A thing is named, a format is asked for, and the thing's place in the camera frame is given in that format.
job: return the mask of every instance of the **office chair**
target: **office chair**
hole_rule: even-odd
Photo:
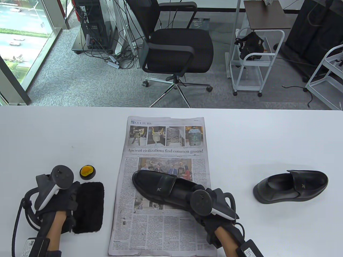
[[[149,81],[157,81],[170,86],[149,107],[154,106],[173,88],[177,89],[189,108],[186,96],[180,88],[183,86],[212,87],[208,84],[183,83],[180,77],[187,73],[207,72],[213,60],[213,44],[210,35],[202,29],[191,29],[189,26],[197,12],[194,2],[160,3],[157,0],[126,0],[143,31],[142,49],[139,51],[139,65],[148,73],[171,74],[165,80],[146,77],[142,85],[149,86]],[[161,11],[192,11],[193,15],[187,28],[162,28],[155,31]]]

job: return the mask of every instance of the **shoe insole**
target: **shoe insole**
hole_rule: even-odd
[[[271,176],[268,185],[279,191],[290,190],[294,187],[293,176],[287,173]]]

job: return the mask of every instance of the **gray carpet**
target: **gray carpet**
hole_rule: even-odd
[[[29,89],[35,106],[106,106],[147,107],[158,98],[167,85],[150,83],[141,86],[144,77],[165,79],[167,75],[146,74],[141,69],[117,70],[103,60],[76,55],[71,47],[80,30],[75,15],[70,18],[70,30],[64,30]],[[285,89],[282,86],[305,86],[301,76],[284,60],[277,59],[259,98],[257,92],[239,92],[232,95],[231,81],[226,77],[225,56],[229,45],[228,25],[211,23],[214,40],[214,60],[210,70],[203,74],[186,74],[188,82],[211,84],[213,91],[187,87],[183,91],[193,108],[252,108],[252,109],[309,109],[310,94],[301,88]],[[187,105],[177,90],[172,90],[156,107]],[[310,109],[328,109],[314,97]]]

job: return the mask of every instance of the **chair armrest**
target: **chair armrest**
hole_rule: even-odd
[[[173,3],[160,3],[159,8],[161,11],[180,11],[180,12],[196,12],[198,10],[195,2],[173,2]]]
[[[175,74],[175,75],[178,75],[180,77],[182,77],[186,73],[188,67],[190,66],[190,64],[192,63],[192,61],[194,59],[194,48],[191,46],[157,45],[157,44],[153,44],[153,43],[148,43],[148,47],[150,50],[174,51],[174,52],[187,52],[187,53],[189,53],[188,60],[187,60],[186,64],[184,65],[184,67],[182,68],[182,71]]]

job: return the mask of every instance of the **white cart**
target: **white cart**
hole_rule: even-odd
[[[342,50],[343,45],[339,45],[330,49],[321,60],[320,64],[318,65],[304,88],[304,91],[309,90],[332,110],[342,110],[343,108],[343,85],[333,76],[330,76],[330,74],[333,73],[336,75],[336,77],[343,79]],[[338,53],[328,57],[333,51],[338,51]],[[313,82],[313,78],[322,65],[328,68],[329,71],[324,78]]]
[[[236,37],[243,38],[245,35],[241,36],[241,32],[245,29],[248,29],[248,28],[237,30]],[[263,35],[259,35],[259,37],[264,40],[263,42],[263,47],[265,51],[264,53],[250,53],[247,56],[245,56],[244,59],[241,59],[239,57],[240,56],[239,47],[238,45],[234,45],[232,58],[229,62],[229,69],[230,69],[229,74],[232,80],[234,96],[237,95],[237,90],[258,91],[258,94],[257,94],[258,97],[262,96],[262,89],[265,85],[265,82],[268,78],[270,70],[279,52],[281,43],[283,42],[283,39],[285,37],[284,31],[278,30],[278,29],[255,30],[255,32],[263,32]],[[265,36],[265,32],[267,33],[279,32],[281,34],[280,42],[274,53],[272,52],[270,48],[268,39]],[[248,61],[247,59],[250,56],[261,56],[261,59]],[[268,67],[267,73],[264,78],[262,77],[260,67]]]

